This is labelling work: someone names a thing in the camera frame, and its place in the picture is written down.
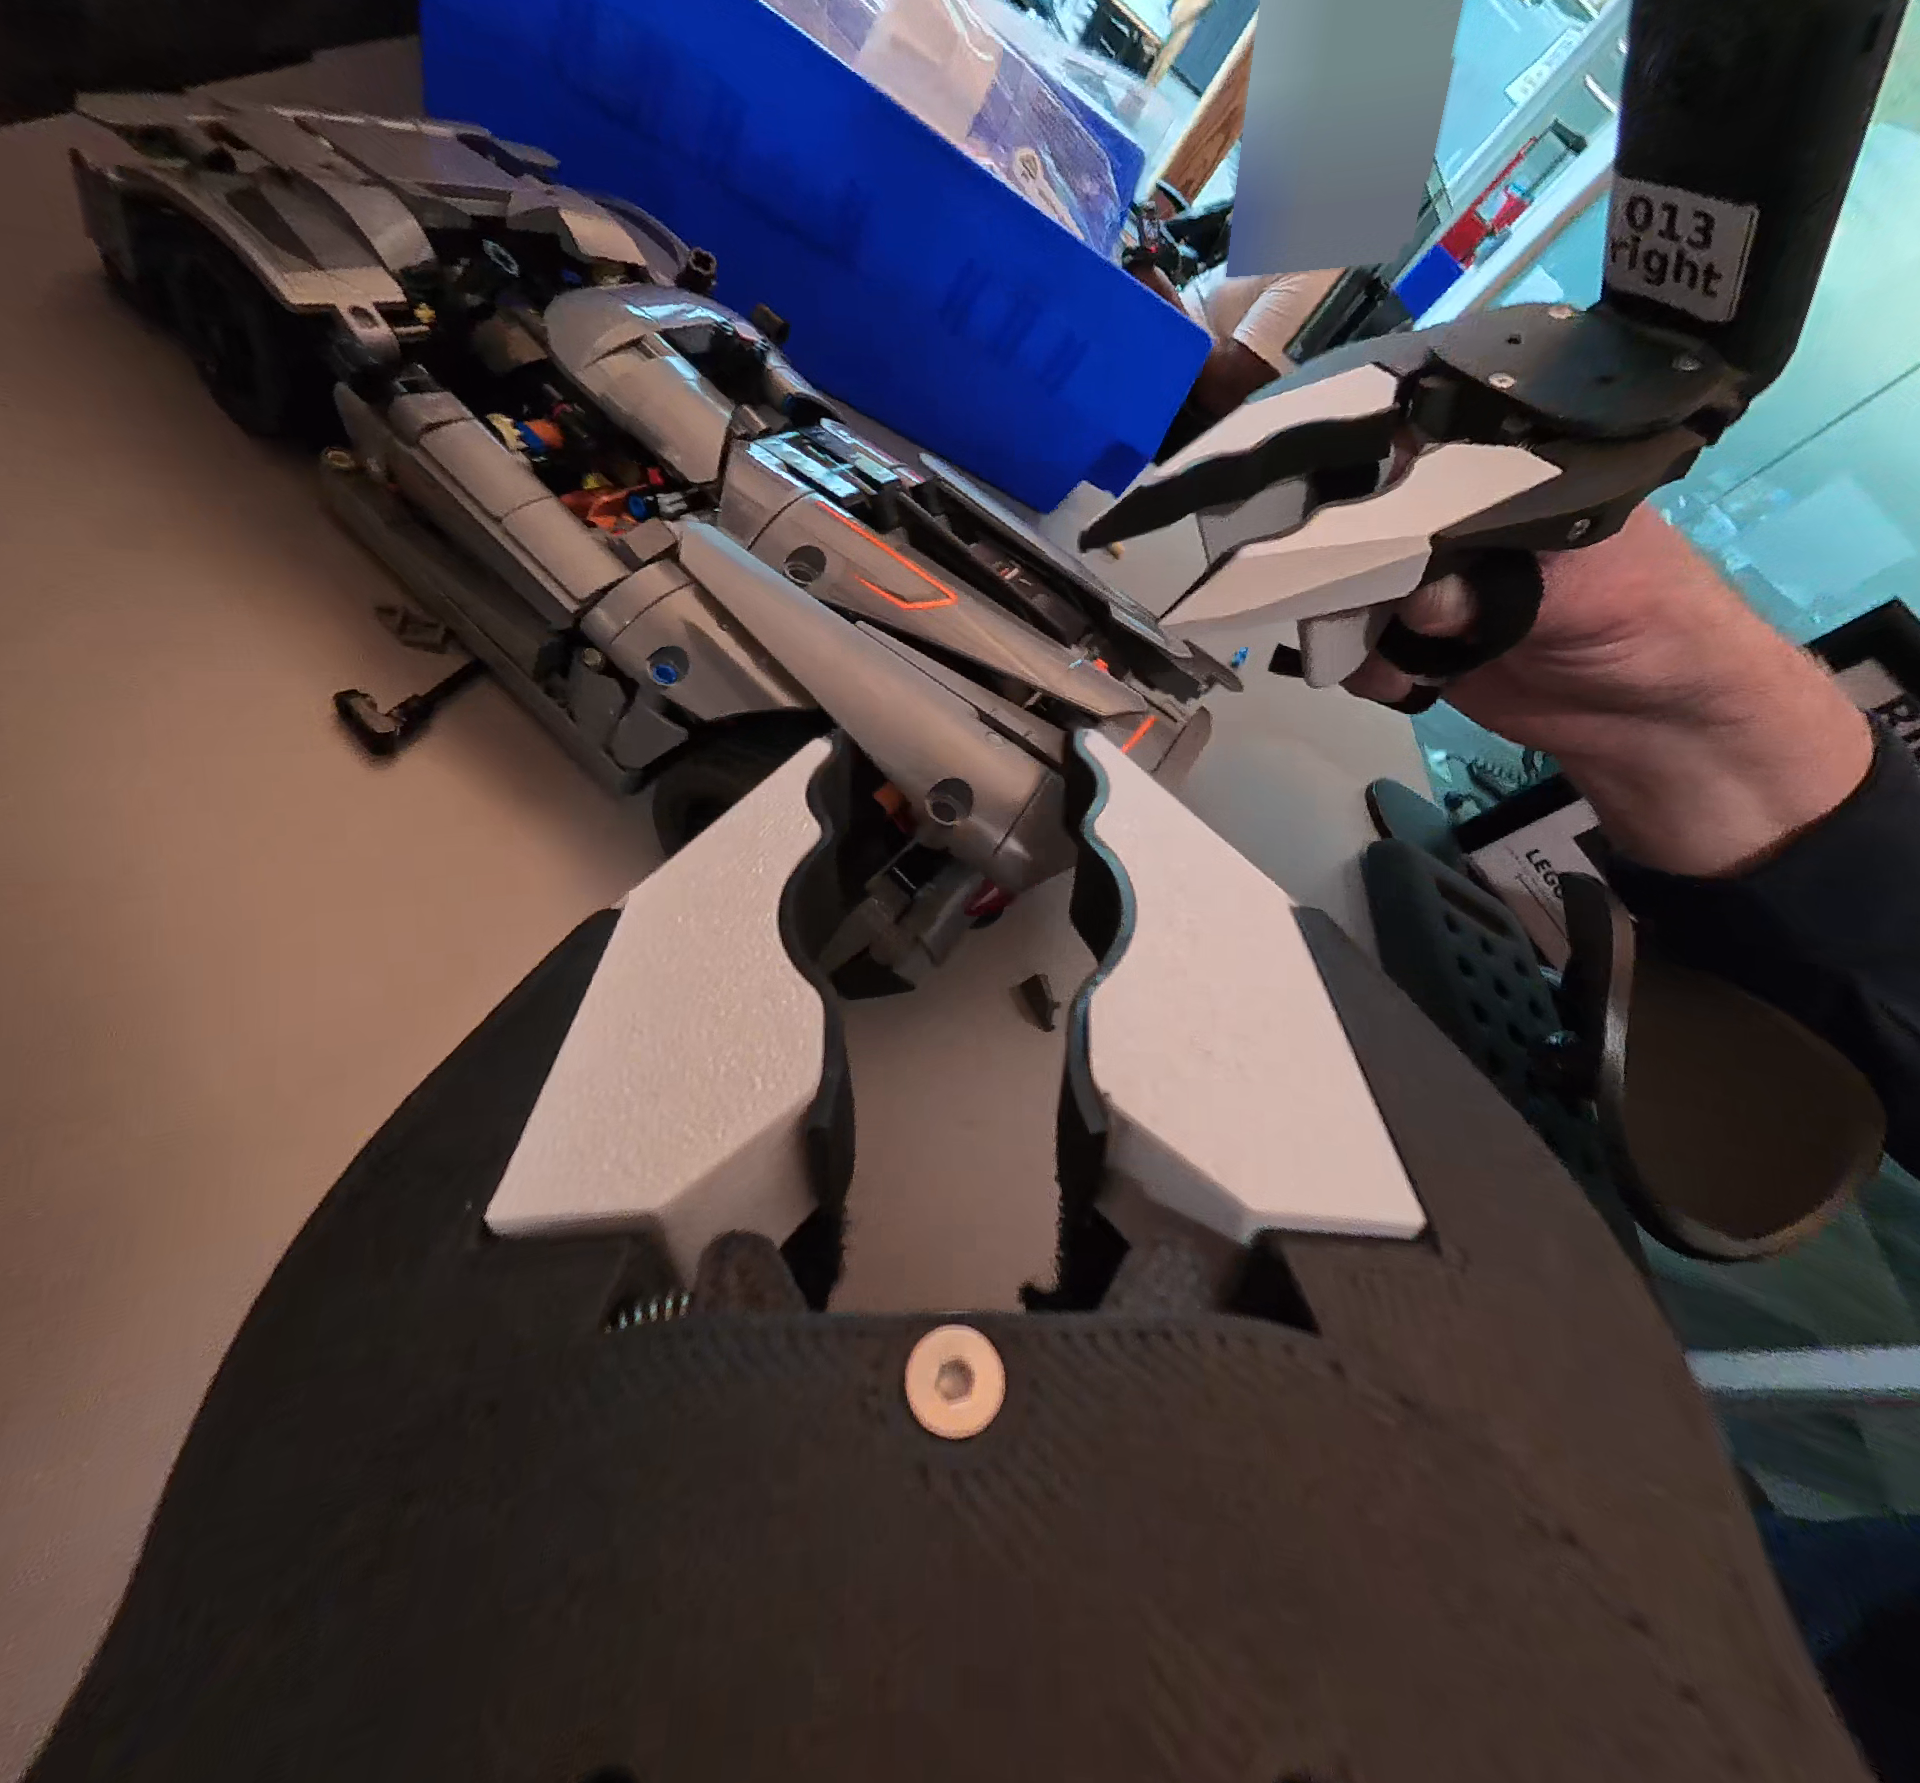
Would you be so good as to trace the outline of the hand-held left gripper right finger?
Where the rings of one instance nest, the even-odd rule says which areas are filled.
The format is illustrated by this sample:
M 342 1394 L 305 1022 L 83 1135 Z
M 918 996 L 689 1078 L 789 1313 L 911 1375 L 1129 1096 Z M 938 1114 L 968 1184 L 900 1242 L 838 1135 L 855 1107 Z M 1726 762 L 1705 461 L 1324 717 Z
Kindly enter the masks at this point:
M 1059 1144 L 1225 1242 L 1411 1242 L 1427 1226 L 1302 915 L 1115 739 L 1071 739 L 1070 921 L 1092 967 L 1066 1022 Z

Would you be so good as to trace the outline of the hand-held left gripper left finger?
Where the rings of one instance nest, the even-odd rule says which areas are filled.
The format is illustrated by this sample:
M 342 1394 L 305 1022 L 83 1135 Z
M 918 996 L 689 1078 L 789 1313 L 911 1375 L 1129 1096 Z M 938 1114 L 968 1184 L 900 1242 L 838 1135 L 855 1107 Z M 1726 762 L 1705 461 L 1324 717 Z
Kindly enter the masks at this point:
M 830 1013 L 781 927 L 826 841 L 811 739 L 618 907 L 486 1209 L 499 1238 L 787 1241 L 820 1205 Z

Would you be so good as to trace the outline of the grey toy brick car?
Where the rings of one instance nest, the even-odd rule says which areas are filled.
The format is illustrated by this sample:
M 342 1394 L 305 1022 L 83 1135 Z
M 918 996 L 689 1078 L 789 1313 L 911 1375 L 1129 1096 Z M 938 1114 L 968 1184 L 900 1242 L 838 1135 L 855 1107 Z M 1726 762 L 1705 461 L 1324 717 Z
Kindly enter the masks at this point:
M 111 288 L 677 855 L 808 739 L 859 769 L 826 967 L 900 994 L 1066 871 L 1066 761 L 1177 785 L 1236 669 L 817 391 L 715 261 L 479 126 L 93 92 Z

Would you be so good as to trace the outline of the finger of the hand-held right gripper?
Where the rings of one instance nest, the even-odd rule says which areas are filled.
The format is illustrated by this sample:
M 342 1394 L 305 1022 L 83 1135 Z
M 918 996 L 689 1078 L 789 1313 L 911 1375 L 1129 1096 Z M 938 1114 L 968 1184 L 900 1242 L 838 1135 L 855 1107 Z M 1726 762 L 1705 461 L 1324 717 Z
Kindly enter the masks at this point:
M 1439 446 L 1374 498 L 1332 502 L 1231 548 L 1166 613 L 1181 635 L 1394 605 L 1422 581 L 1441 532 L 1557 477 L 1519 448 Z
M 1420 546 L 1412 492 L 1376 498 L 1349 479 L 1380 479 L 1419 378 L 1419 362 L 1360 362 L 1284 379 L 1139 474 L 1075 545 L 1199 520 L 1209 556 L 1402 556 Z

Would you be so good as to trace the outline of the person's right hand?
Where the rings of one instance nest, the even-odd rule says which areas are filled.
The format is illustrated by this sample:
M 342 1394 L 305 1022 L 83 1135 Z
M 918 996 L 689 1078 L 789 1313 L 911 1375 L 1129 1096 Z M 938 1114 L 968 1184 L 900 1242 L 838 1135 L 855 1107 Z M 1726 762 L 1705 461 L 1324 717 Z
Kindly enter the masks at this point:
M 1542 576 L 1523 642 L 1441 696 L 1554 758 L 1624 858 L 1731 877 L 1868 778 L 1868 717 L 1657 511 Z

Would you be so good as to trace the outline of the blue plastic bin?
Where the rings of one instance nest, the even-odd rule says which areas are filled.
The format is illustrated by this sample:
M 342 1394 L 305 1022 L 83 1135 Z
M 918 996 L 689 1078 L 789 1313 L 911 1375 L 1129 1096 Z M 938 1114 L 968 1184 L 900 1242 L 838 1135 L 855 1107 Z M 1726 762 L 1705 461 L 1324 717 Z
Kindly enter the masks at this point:
M 760 0 L 418 0 L 423 97 L 718 258 L 855 409 L 1048 510 L 1134 480 L 1203 329 Z

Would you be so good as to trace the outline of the black axle piece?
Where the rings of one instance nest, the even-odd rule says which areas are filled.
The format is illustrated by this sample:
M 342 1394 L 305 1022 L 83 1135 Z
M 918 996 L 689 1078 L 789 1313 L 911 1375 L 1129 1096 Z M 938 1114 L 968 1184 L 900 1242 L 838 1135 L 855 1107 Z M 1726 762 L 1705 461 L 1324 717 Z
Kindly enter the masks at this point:
M 333 712 L 347 737 L 365 756 L 390 761 L 417 741 L 446 705 L 482 682 L 486 674 L 485 661 L 468 659 L 439 682 L 401 698 L 388 708 L 380 707 L 372 693 L 359 689 L 339 690 L 333 696 Z

